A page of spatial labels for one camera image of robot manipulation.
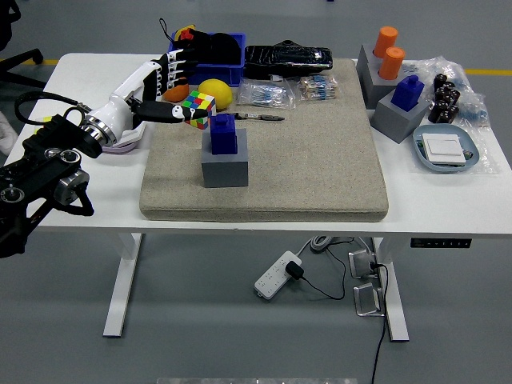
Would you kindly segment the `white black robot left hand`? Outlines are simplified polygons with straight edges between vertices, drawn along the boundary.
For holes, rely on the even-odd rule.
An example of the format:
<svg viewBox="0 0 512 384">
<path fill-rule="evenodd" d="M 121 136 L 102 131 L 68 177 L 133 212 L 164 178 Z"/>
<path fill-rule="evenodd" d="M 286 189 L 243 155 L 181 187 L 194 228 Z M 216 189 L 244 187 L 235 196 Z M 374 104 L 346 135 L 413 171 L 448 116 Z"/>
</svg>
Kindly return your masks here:
<svg viewBox="0 0 512 384">
<path fill-rule="evenodd" d="M 141 122 L 180 123 L 209 116 L 198 107 L 162 101 L 163 94 L 192 75 L 198 64 L 192 49 L 178 49 L 141 64 L 109 97 L 85 117 L 82 129 L 102 146 L 112 146 L 122 133 Z"/>
</svg>

